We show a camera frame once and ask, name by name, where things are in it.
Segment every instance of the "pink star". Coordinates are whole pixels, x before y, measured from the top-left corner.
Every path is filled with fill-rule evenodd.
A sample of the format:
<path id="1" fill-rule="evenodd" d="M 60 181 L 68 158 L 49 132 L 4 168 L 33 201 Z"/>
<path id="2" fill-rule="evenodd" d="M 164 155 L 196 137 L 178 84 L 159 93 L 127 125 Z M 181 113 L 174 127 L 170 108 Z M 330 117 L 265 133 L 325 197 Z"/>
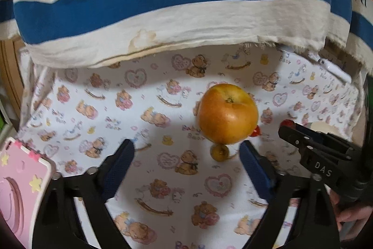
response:
<path id="1" fill-rule="evenodd" d="M 30 153 L 29 153 L 28 157 L 34 159 L 35 161 L 39 161 L 40 154 L 35 153 L 33 150 L 30 150 Z"/>
<path id="2" fill-rule="evenodd" d="M 22 142 L 21 141 L 15 141 L 14 146 L 16 146 L 18 149 L 22 147 Z"/>

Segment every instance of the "apple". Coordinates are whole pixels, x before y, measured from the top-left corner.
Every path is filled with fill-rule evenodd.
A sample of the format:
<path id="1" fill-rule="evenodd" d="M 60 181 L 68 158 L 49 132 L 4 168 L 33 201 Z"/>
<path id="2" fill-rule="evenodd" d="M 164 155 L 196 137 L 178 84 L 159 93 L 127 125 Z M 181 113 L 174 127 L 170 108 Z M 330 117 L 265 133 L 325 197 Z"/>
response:
<path id="1" fill-rule="evenodd" d="M 249 94 L 238 86 L 219 84 L 203 95 L 197 119 L 207 139 L 230 145 L 252 134 L 258 116 L 258 108 Z"/>

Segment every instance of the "striped fabric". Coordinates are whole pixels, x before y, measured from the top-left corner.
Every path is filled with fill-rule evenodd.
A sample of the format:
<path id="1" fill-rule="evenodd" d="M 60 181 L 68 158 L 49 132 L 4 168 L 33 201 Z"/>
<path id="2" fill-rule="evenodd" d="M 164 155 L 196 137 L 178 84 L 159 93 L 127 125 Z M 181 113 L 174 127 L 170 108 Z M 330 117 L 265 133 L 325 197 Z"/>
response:
<path id="1" fill-rule="evenodd" d="M 318 51 L 329 38 L 373 68 L 372 0 L 0 0 L 35 63 L 98 67 L 160 51 L 244 42 Z"/>

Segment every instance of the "human hand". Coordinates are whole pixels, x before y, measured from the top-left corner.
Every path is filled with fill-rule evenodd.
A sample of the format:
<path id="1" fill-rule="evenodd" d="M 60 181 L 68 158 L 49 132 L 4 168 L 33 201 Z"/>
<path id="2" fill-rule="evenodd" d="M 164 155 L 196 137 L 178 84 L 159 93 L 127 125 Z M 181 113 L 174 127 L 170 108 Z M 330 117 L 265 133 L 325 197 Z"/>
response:
<path id="1" fill-rule="evenodd" d="M 373 207 L 358 203 L 351 208 L 347 208 L 341 211 L 338 207 L 340 196 L 336 194 L 333 190 L 331 190 L 329 197 L 332 202 L 335 219 L 337 221 L 339 231 L 342 228 L 342 222 L 356 221 L 356 223 L 348 232 L 348 234 L 344 237 L 344 239 L 351 239 L 356 237 L 368 221 L 370 215 L 372 214 Z"/>

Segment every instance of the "wooden panel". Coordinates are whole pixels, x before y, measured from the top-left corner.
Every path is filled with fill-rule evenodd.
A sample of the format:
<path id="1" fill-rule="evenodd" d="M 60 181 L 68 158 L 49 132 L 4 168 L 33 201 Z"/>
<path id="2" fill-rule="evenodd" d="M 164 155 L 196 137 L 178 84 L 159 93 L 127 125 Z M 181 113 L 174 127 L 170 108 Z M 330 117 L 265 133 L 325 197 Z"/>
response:
<path id="1" fill-rule="evenodd" d="M 14 111 L 20 117 L 23 93 L 22 78 L 18 69 L 17 51 L 23 45 L 20 39 L 0 41 L 0 74 Z"/>

